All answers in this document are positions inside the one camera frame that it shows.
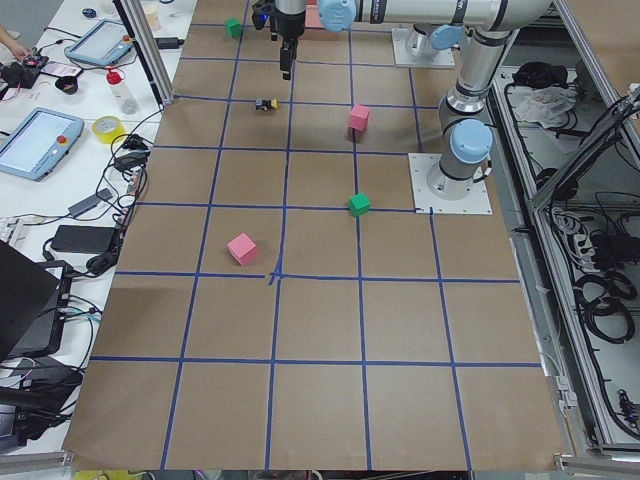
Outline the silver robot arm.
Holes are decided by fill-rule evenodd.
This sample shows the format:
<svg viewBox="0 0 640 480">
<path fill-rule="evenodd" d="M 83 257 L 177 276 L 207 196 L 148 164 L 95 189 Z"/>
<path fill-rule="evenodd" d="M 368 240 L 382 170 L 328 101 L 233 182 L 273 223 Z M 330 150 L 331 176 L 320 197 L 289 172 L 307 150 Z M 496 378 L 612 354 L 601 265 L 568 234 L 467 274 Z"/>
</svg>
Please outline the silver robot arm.
<svg viewBox="0 0 640 480">
<path fill-rule="evenodd" d="M 462 38 L 463 27 L 459 25 L 414 24 L 405 47 L 416 58 L 431 58 L 451 49 Z"/>
<path fill-rule="evenodd" d="M 273 41 L 282 40 L 280 70 L 285 80 L 292 76 L 298 40 L 305 31 L 306 5 L 305 1 L 252 5 L 254 27 L 268 27 Z M 547 1 L 319 1 L 317 8 L 323 27 L 331 32 L 348 30 L 355 22 L 471 27 L 456 84 L 439 107 L 441 125 L 447 128 L 452 120 L 480 115 L 514 34 L 539 19 L 548 5 Z"/>
</svg>

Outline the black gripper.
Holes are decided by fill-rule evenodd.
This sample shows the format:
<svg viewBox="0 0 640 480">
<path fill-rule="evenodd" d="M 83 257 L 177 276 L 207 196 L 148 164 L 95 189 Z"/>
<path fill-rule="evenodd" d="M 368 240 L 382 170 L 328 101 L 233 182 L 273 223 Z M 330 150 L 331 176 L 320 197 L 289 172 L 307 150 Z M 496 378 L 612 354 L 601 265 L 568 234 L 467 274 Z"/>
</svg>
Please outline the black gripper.
<svg viewBox="0 0 640 480">
<path fill-rule="evenodd" d="M 269 24 L 270 37 L 286 40 L 279 50 L 279 68 L 284 80 L 290 79 L 290 65 L 297 56 L 298 38 L 305 29 L 304 0 L 260 0 L 252 5 L 252 22 L 256 30 Z"/>
</svg>

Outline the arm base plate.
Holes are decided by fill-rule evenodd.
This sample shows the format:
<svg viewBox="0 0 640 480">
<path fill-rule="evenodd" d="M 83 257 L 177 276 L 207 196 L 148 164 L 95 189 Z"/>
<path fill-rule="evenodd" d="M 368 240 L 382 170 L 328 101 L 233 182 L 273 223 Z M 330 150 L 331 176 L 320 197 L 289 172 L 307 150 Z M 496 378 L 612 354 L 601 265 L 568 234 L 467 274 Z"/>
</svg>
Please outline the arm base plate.
<svg viewBox="0 0 640 480">
<path fill-rule="evenodd" d="M 420 214 L 491 215 L 482 168 L 467 180 L 452 180 L 440 169 L 440 154 L 409 153 L 414 210 Z"/>
<path fill-rule="evenodd" d="M 452 49 L 436 50 L 429 36 L 414 28 L 394 28 L 391 31 L 395 65 L 405 68 L 454 69 Z"/>
</svg>

